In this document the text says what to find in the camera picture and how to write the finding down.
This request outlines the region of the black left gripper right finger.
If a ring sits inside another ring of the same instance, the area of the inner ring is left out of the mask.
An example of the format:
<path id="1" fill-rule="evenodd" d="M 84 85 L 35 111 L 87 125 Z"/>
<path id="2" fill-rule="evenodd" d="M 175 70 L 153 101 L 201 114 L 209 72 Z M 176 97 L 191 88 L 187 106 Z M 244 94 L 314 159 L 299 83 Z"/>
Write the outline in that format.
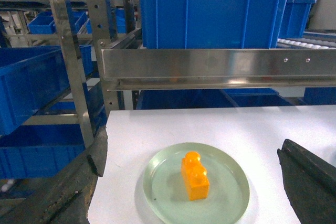
<path id="1" fill-rule="evenodd" d="M 301 223 L 335 223 L 335 167 L 286 139 L 277 150 L 287 198 Z"/>

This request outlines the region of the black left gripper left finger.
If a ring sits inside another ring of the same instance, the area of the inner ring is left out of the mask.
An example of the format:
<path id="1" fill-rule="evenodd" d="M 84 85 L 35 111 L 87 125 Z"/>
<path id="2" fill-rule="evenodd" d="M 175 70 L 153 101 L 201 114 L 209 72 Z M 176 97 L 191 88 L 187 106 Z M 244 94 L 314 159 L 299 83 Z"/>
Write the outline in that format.
<path id="1" fill-rule="evenodd" d="M 1 223 L 89 223 L 88 210 L 107 161 L 106 127 L 93 143 L 31 196 L 1 216 Z"/>

